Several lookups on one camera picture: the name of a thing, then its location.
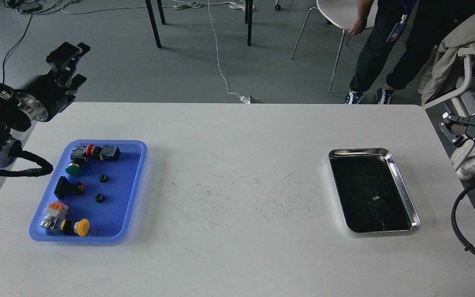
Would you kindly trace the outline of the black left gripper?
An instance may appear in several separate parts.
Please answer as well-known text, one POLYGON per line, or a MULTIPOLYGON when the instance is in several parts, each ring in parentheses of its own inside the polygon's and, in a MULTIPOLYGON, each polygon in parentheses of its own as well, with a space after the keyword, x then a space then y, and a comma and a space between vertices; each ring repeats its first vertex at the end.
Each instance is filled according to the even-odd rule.
POLYGON ((77 63, 91 50, 80 42, 76 46, 64 42, 47 57, 50 73, 34 76, 32 80, 15 89, 18 109, 30 121, 48 122, 64 111, 74 100, 78 89, 87 81, 81 74, 73 77, 77 63))

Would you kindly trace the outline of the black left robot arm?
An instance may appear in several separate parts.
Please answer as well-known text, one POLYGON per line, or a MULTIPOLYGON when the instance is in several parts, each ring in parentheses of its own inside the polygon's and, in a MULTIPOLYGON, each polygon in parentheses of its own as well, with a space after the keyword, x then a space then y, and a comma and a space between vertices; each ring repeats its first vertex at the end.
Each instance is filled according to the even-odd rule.
POLYGON ((0 177, 40 177, 53 171, 47 160, 23 150, 11 130, 26 132, 33 121, 48 122, 74 102, 86 82, 75 74, 76 66, 90 50, 83 42, 64 42, 47 56, 48 73, 19 88, 0 82, 0 177))

